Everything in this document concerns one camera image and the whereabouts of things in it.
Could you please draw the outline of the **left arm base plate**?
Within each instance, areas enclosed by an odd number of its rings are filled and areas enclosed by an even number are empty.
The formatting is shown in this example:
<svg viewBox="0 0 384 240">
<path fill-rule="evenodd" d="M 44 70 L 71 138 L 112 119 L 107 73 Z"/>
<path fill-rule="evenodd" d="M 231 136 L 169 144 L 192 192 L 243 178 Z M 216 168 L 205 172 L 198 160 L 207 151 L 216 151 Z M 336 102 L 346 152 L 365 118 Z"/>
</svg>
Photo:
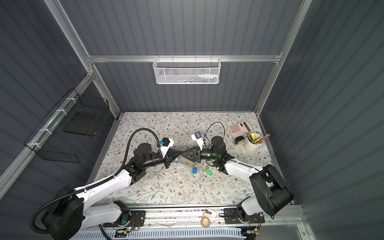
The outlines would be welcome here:
<svg viewBox="0 0 384 240">
<path fill-rule="evenodd" d="M 146 211 L 130 211 L 123 212 L 116 222 L 104 223 L 104 228 L 128 228 L 128 227 L 142 227 L 146 219 Z"/>
</svg>

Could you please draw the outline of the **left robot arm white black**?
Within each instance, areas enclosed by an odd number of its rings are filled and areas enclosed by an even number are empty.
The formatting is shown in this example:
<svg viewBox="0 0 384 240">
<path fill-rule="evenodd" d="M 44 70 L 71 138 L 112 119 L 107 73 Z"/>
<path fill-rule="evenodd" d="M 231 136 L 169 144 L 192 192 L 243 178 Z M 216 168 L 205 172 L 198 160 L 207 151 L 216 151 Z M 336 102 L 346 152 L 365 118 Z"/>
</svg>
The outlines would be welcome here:
<svg viewBox="0 0 384 240">
<path fill-rule="evenodd" d="M 138 182 L 146 175 L 148 167 L 163 164 L 168 168 L 181 154 L 182 151 L 169 146 L 159 146 L 158 151 L 153 152 L 150 144 L 140 144 L 118 174 L 73 191 L 61 189 L 55 200 L 44 209 L 41 221 L 45 229 L 55 240 L 68 240 L 78 231 L 105 223 L 119 227 L 133 226 L 130 209 L 122 201 L 114 201 L 104 207 L 95 207 L 94 204 Z"/>
</svg>

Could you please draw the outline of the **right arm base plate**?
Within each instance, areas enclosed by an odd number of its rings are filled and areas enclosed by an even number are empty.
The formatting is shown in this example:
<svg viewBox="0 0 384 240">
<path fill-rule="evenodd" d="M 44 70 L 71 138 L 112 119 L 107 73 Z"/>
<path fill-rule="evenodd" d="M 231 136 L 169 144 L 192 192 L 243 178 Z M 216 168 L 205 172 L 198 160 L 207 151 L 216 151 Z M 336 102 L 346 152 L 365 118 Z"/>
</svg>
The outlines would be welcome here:
<svg viewBox="0 0 384 240">
<path fill-rule="evenodd" d="M 264 214 L 262 212 L 253 215 L 248 215 L 243 210 L 240 210 L 238 208 L 224 208 L 221 217 L 225 219 L 225 223 L 228 225 L 265 223 Z"/>
</svg>

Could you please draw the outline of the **keyring bunch with grey strap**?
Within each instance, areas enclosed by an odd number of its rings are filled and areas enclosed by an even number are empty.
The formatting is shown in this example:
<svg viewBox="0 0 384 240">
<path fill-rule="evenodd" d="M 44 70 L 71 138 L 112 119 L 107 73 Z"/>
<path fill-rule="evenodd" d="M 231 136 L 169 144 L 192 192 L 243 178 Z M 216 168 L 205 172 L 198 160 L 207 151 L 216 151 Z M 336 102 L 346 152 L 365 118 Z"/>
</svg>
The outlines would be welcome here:
<svg viewBox="0 0 384 240">
<path fill-rule="evenodd" d="M 192 175 L 195 175 L 198 172 L 197 164 L 195 163 L 194 166 L 185 166 L 181 164 L 181 157 L 182 156 L 180 156 L 180 162 L 177 165 L 181 165 L 186 171 L 189 171 Z"/>
</svg>

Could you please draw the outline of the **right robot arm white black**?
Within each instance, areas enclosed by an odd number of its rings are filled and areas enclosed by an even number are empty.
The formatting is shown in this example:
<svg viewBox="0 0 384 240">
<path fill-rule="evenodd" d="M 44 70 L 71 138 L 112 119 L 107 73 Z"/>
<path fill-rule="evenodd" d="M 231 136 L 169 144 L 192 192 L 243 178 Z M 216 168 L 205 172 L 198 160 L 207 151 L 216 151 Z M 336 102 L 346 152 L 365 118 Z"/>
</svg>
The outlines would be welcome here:
<svg viewBox="0 0 384 240">
<path fill-rule="evenodd" d="M 237 205 L 237 216 L 241 221 L 246 222 L 259 213 L 274 217 L 294 199 L 293 192 L 273 165 L 260 167 L 240 162 L 228 154 L 224 139 L 219 136 L 212 138 L 210 148 L 203 147 L 204 137 L 199 132 L 191 138 L 198 146 L 184 151 L 185 159 L 195 164 L 211 161 L 219 172 L 240 178 L 252 186 L 255 195 Z"/>
</svg>

